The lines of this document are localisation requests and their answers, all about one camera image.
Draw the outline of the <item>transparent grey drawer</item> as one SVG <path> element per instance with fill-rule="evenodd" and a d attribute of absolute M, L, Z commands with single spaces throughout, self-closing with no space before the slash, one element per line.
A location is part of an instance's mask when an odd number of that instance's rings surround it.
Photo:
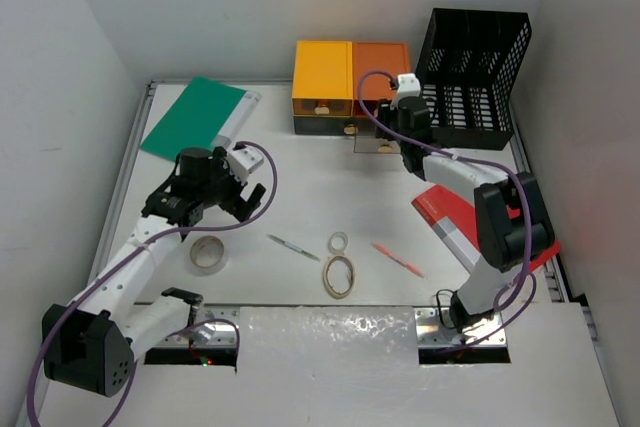
<path fill-rule="evenodd" d="M 400 154 L 400 147 L 395 140 L 388 140 L 377 134 L 377 127 L 369 120 L 356 118 L 353 151 L 356 154 Z"/>
<path fill-rule="evenodd" d="M 356 123 L 348 117 L 294 116 L 294 132 L 311 136 L 351 136 L 358 132 Z"/>

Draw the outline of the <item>green white pen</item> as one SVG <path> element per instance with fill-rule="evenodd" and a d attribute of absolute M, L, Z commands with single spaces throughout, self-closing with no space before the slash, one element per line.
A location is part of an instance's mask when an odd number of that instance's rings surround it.
<path fill-rule="evenodd" d="M 291 250 L 293 252 L 296 252 L 296 253 L 298 253 L 298 254 L 306 257 L 306 258 L 309 258 L 309 259 L 311 259 L 313 261 L 316 261 L 316 262 L 321 262 L 321 259 L 318 256 L 316 256 L 316 255 L 312 254 L 311 252 L 301 248 L 300 246 L 297 246 L 297 245 L 295 245 L 295 244 L 293 244 L 293 243 L 291 243 L 289 241 L 286 241 L 286 240 L 284 240 L 284 239 L 282 239 L 280 237 L 277 237 L 277 236 L 275 236 L 273 234 L 266 234 L 266 237 L 268 239 L 278 243 L 279 245 L 281 245 L 281 246 L 283 246 L 283 247 L 285 247 L 285 248 L 287 248 L 287 249 L 289 249 L 289 250 Z"/>

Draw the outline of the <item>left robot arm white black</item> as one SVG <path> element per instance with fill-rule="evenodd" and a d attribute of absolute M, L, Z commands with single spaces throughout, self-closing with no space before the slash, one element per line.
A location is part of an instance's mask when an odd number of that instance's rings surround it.
<path fill-rule="evenodd" d="M 105 397 L 118 393 L 136 362 L 162 339 L 190 327 L 199 294 L 171 287 L 141 311 L 132 310 L 155 272 L 191 232 L 203 231 L 207 209 L 218 207 L 243 227 L 262 215 L 275 191 L 248 178 L 273 160 L 252 142 L 230 149 L 186 148 L 169 176 L 147 197 L 125 244 L 67 306 L 52 305 L 42 320 L 42 368 L 53 381 Z"/>

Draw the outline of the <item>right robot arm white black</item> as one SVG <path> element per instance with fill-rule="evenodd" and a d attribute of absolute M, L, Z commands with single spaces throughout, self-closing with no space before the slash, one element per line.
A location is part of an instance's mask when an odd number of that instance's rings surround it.
<path fill-rule="evenodd" d="M 444 188 L 472 209 L 479 258 L 452 294 L 452 327 L 462 331 L 506 307 L 509 303 L 499 297 L 512 284 L 521 285 L 530 263 L 555 243 L 535 176 L 434 146 L 431 113 L 419 96 L 381 99 L 375 108 L 363 110 L 378 137 L 398 143 L 408 172 Z"/>

